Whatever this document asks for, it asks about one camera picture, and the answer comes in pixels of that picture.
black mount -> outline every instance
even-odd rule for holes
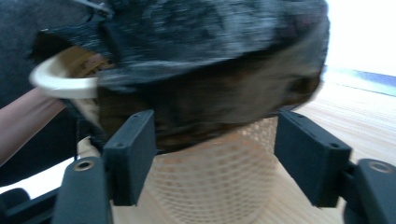
[[[29,200],[21,189],[0,195],[0,223],[111,223],[109,201],[136,205],[154,156],[151,110],[132,115],[105,144],[102,158],[70,164],[59,189]],[[275,154],[317,207],[346,200],[347,224],[396,223],[396,169],[349,161],[352,149],[305,116],[281,111]]]

wooden floor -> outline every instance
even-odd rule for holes
[[[352,160],[372,158],[396,165],[396,98],[325,83],[313,100],[297,110],[354,148]],[[272,199],[254,224],[343,223],[338,208],[312,207],[279,164]],[[115,223],[173,224],[149,191],[138,207],[114,209]]]

white plastic ring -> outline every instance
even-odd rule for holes
[[[30,74],[30,82],[48,96],[62,99],[96,98],[97,77],[69,78],[67,64],[60,62],[67,51],[47,59]]]

metal screw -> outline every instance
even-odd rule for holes
[[[369,166],[373,170],[384,173],[384,174],[391,174],[393,172],[393,169],[383,162],[370,161]]]
[[[75,171],[81,172],[91,169],[95,165],[94,161],[81,161],[74,167]]]

black plastic bracket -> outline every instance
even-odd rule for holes
[[[314,206],[337,205],[336,179],[347,168],[351,150],[307,117],[279,113],[275,154]]]
[[[396,223],[396,168],[383,161],[360,160],[355,182],[369,223]]]
[[[9,207],[7,210],[3,210],[3,206],[1,206],[3,211],[0,212],[0,223],[50,223],[58,190],[54,189],[33,200],[27,200],[28,198],[24,194],[12,195],[13,200],[18,203],[17,205]]]
[[[89,157],[67,166],[51,223],[111,223],[106,173],[100,158]]]
[[[154,112],[129,117],[104,147],[114,205],[137,205],[156,154]]]

